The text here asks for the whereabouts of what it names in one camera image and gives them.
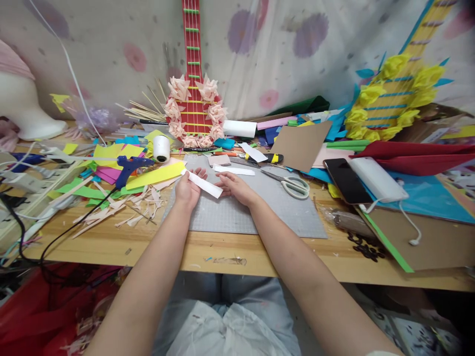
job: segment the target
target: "jeans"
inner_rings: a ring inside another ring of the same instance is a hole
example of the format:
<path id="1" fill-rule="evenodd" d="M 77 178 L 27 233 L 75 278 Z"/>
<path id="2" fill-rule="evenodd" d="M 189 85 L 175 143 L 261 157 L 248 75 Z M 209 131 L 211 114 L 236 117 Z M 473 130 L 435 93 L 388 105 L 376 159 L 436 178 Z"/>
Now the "jeans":
<path id="1" fill-rule="evenodd" d="M 277 278 L 180 271 L 162 314 L 153 355 L 165 355 L 196 301 L 212 307 L 221 317 L 233 304 L 256 314 L 285 345 L 300 356 L 293 320 Z"/>

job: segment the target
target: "white scissors handle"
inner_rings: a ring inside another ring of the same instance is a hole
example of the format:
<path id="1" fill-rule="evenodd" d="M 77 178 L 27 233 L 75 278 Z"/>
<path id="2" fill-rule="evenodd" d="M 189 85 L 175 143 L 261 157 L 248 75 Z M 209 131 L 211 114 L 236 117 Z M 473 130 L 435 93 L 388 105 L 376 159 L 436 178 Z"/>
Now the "white scissors handle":
<path id="1" fill-rule="evenodd" d="M 281 181 L 285 191 L 295 199 L 307 199 L 310 194 L 310 186 L 308 183 L 297 177 L 285 177 Z"/>

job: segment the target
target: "cutting mat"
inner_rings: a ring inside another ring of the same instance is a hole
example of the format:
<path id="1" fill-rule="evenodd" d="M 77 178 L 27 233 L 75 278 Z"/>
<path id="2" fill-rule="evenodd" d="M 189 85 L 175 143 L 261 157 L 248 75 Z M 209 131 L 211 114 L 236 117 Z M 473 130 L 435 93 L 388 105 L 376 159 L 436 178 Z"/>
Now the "cutting mat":
<path id="1" fill-rule="evenodd" d="M 206 156 L 188 155 L 187 169 L 205 167 L 208 171 L 208 181 L 216 183 L 219 179 L 209 167 Z M 322 221 L 318 216 L 313 201 L 309 198 L 298 200 L 286 193 L 281 183 L 262 173 L 260 169 L 252 168 L 236 163 L 230 167 L 246 168 L 256 172 L 255 176 L 240 176 L 249 186 L 254 189 L 274 212 L 281 218 L 298 236 L 306 238 L 328 238 Z M 265 166 L 274 174 L 280 176 L 298 176 L 287 170 Z M 169 204 L 163 218 L 168 215 L 175 202 L 175 188 L 170 196 Z M 241 234 L 257 234 L 257 229 L 252 221 L 249 209 L 233 197 L 215 199 L 206 192 L 202 192 L 198 204 L 191 216 L 190 230 L 226 232 Z"/>

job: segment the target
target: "red paper guitar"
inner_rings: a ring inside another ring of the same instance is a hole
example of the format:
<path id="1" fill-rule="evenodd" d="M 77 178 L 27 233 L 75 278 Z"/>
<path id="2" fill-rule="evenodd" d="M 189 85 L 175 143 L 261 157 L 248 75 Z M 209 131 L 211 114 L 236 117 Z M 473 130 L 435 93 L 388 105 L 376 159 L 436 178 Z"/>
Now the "red paper guitar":
<path id="1" fill-rule="evenodd" d="M 170 78 L 165 106 L 170 133 L 185 147 L 210 147 L 224 137 L 226 109 L 217 93 L 217 82 L 201 72 L 199 0 L 182 0 L 187 73 Z"/>

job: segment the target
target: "cardboard box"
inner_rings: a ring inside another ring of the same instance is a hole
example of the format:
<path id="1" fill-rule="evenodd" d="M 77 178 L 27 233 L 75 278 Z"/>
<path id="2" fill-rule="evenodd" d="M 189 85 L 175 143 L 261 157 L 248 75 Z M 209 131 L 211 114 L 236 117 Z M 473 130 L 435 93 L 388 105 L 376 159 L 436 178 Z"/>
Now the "cardboard box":
<path id="1" fill-rule="evenodd" d="M 393 141 L 413 143 L 437 143 L 450 129 L 460 121 L 473 122 L 474 116 L 454 107 L 432 103 L 423 106 L 421 118 L 408 128 L 403 129 Z"/>

